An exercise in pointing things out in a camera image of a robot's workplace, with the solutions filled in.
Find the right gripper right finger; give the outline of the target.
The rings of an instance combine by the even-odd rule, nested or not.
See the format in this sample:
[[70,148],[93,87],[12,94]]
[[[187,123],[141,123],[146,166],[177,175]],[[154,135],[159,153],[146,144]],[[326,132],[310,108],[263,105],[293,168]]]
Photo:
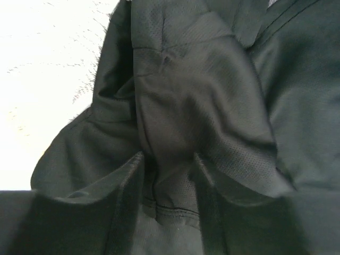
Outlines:
[[339,192],[257,193],[195,155],[204,254],[339,254]]

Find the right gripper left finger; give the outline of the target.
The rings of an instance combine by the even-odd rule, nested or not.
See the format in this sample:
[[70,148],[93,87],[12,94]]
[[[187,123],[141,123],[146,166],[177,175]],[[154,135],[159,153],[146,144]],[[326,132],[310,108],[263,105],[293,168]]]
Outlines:
[[1,254],[129,254],[143,174],[137,153],[68,197],[1,192]]

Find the black t shirt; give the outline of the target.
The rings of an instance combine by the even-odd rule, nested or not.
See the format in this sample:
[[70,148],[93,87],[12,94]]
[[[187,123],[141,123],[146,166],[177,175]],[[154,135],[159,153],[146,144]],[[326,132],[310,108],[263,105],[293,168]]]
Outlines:
[[137,153],[129,254],[204,254],[195,155],[268,197],[339,192],[339,1],[120,1],[31,187],[68,197]]

